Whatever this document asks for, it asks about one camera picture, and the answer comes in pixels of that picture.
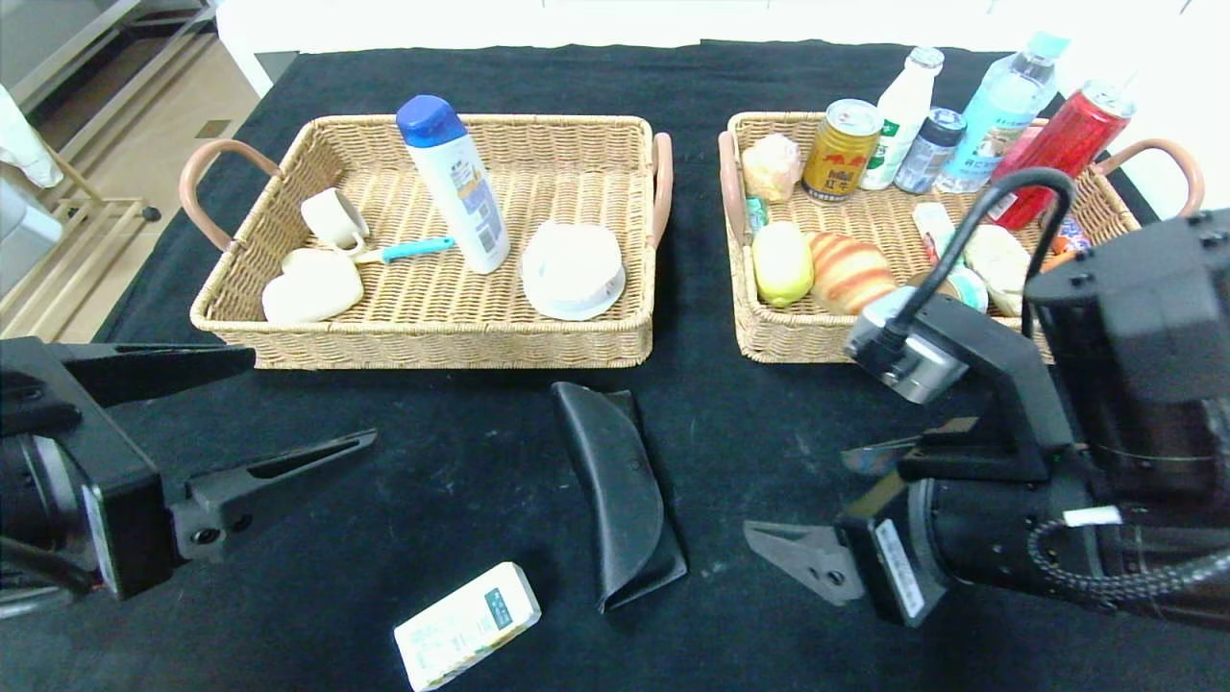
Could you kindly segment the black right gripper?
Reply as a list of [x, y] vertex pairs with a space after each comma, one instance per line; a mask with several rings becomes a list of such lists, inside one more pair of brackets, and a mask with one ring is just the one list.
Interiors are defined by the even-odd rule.
[[1041, 479], [1016, 477], [1007, 442], [970, 434], [887, 439], [840, 458], [875, 477], [836, 517], [847, 547], [831, 526], [743, 524], [756, 556], [827, 602], [843, 607], [867, 590], [879, 618], [914, 628], [962, 583], [1075, 601], [1033, 564], [1026, 540], [1066, 509], [1093, 506], [1105, 472], [1085, 444], [1050, 454]]

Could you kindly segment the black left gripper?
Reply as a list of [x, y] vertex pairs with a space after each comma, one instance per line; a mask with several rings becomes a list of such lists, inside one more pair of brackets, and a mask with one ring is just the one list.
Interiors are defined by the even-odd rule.
[[2, 340], [2, 600], [132, 597], [180, 560], [228, 559], [367, 460], [375, 429], [208, 470], [166, 506], [157, 467], [109, 408], [255, 364], [244, 345]]

